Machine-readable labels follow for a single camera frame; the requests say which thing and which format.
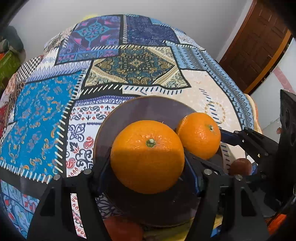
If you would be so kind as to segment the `red apple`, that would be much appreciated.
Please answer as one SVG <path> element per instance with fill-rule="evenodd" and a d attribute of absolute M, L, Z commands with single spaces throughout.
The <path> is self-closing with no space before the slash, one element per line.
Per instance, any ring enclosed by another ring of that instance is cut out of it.
<path fill-rule="evenodd" d="M 238 158 L 232 162 L 228 169 L 230 176 L 242 175 L 248 176 L 252 173 L 252 164 L 247 158 Z"/>

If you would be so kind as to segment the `large orange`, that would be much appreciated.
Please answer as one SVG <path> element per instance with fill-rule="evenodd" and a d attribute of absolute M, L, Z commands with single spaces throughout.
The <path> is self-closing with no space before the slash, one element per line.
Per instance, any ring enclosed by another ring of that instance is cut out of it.
<path fill-rule="evenodd" d="M 169 126 L 140 120 L 117 135 L 110 163 L 125 187 L 142 194 L 156 194 L 175 185 L 184 169 L 185 154 L 180 138 Z"/>

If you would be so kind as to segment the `medium orange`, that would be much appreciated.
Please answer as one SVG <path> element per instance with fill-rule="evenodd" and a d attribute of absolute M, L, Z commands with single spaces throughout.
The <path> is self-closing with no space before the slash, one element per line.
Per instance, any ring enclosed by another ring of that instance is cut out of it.
<path fill-rule="evenodd" d="M 185 116 L 179 122 L 176 133 L 186 150 L 204 160 L 216 154 L 221 142 L 217 123 L 205 113 Z"/>

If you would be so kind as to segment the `long yellow sugarcane piece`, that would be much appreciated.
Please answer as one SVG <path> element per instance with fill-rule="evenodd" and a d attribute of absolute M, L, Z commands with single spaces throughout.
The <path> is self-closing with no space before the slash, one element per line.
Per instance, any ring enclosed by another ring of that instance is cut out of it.
<path fill-rule="evenodd" d="M 145 231 L 142 240 L 185 240 L 192 223 L 193 219 L 179 226 Z"/>

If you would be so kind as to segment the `red-orange tomato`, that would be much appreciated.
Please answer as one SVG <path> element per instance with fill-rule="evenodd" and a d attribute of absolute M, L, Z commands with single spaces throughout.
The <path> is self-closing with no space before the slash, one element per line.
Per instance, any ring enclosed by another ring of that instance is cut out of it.
<path fill-rule="evenodd" d="M 106 229 L 112 240 L 142 240 L 144 231 L 142 227 L 124 215 L 110 216 L 104 220 Z"/>

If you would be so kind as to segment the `dark purple round plate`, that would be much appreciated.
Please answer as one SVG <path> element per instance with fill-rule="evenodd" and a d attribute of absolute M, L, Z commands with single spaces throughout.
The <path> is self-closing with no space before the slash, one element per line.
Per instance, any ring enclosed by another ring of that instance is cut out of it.
<path fill-rule="evenodd" d="M 146 225 L 177 226 L 191 220 L 199 199 L 187 174 L 175 129 L 193 113 L 160 96 L 137 97 L 115 108 L 95 140 L 94 162 L 110 161 L 103 193 L 122 213 Z"/>

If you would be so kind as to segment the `orange yellow fleece blanket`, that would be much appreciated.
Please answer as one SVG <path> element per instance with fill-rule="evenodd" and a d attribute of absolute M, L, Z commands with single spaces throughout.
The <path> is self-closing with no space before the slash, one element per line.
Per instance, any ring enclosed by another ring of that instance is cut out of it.
<path fill-rule="evenodd" d="M 254 130 L 256 132 L 262 134 L 262 130 L 261 130 L 261 127 L 260 127 L 259 122 L 258 122 L 258 109 L 257 109 L 256 103 L 251 98 L 251 96 L 249 96 L 248 94 L 245 94 L 245 96 L 248 99 L 248 101 L 250 102 L 250 106 L 251 106 L 251 109 L 252 109 L 253 120 L 254 120 Z"/>

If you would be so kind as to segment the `patterned patchwork bedspread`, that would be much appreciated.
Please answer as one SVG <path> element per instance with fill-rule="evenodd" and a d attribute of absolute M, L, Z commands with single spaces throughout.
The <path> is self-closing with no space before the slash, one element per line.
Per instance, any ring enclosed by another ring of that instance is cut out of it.
<path fill-rule="evenodd" d="M 227 131 L 254 128 L 243 91 L 186 33 L 140 15 L 95 16 L 49 40 L 1 97 L 1 221 L 26 239 L 37 190 L 94 164 L 106 117 L 157 95 L 208 114 Z"/>

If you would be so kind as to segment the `green patterned storage box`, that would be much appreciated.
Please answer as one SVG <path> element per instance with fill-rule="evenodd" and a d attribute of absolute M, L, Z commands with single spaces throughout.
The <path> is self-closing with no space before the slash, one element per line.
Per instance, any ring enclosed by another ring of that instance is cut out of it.
<path fill-rule="evenodd" d="M 0 62 L 0 83 L 1 90 L 4 90 L 11 77 L 17 72 L 21 65 L 18 56 L 12 51 L 7 51 Z"/>

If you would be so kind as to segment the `brown wooden door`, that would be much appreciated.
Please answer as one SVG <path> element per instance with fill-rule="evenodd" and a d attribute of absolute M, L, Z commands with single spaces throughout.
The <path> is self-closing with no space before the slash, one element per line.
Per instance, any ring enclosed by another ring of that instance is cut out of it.
<path fill-rule="evenodd" d="M 253 1 L 219 64 L 250 94 L 272 71 L 291 38 L 291 31 L 270 3 Z"/>

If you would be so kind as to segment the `grey-green plush pillow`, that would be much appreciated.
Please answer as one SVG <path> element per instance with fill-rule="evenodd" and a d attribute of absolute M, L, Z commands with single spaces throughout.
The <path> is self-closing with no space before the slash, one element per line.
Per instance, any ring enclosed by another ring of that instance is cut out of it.
<path fill-rule="evenodd" d="M 22 52 L 23 42 L 13 26 L 7 26 L 4 30 L 1 31 L 1 40 L 4 39 L 8 41 L 9 46 L 12 47 L 14 50 L 16 50 L 17 52 Z"/>

